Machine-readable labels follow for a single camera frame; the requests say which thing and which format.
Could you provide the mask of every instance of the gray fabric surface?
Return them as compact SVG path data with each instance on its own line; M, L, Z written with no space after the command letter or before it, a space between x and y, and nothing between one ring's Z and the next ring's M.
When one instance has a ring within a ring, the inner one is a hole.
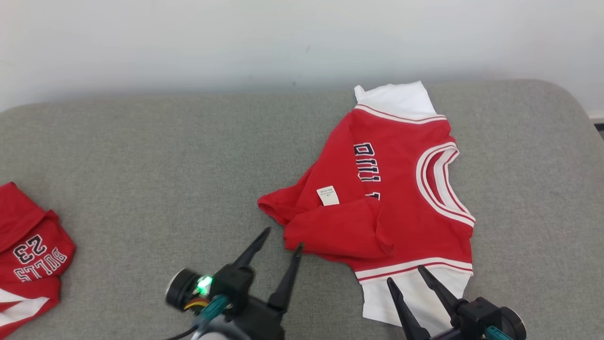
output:
M477 218L468 298L515 309L529 339L604 333L604 143L549 83L428 87L461 156L457 195ZM29 105L0 114L0 183L54 209L78 249L62 302L10 339L162 339L191 316L165 305L179 269L213 273L266 226L252 293L267 298L290 253L256 206L291 185L355 104L352 89ZM350 269L303 258L288 339L401 339L361 317Z

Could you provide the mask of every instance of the wire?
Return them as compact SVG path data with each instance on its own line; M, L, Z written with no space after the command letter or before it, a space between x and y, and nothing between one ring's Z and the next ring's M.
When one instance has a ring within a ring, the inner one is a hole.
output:
M193 326L190 330L187 330L184 333L180 333L179 335L173 336L171 338L168 338L166 340L178 340L178 339L182 339L187 335L191 335L193 332L195 332L197 330L197 326Z
M209 304L210 304L210 302L206 299L195 298L188 302L188 304L185 306L184 310L187 310L193 306L201 306L203 308L206 308L206 307L208 307Z

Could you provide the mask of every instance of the black cable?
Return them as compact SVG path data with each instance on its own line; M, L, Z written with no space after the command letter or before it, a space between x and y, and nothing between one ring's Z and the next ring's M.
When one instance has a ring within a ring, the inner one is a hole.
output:
M168 338L166 340L178 340L178 339L182 339L187 335L191 335L193 334L193 332L195 332L197 330L197 326L193 326L190 330L187 330L184 333L180 333L179 335L173 336L171 338Z

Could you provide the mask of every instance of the white wall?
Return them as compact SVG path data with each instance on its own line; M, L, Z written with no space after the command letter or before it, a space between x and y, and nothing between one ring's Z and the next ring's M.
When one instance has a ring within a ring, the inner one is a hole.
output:
M0 0L0 111L502 77L550 80L604 110L604 1Z

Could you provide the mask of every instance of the folded red shirt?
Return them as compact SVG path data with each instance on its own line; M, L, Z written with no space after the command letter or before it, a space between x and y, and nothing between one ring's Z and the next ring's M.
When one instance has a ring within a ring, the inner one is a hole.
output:
M0 186L0 339L59 302L75 249L54 211L14 183Z

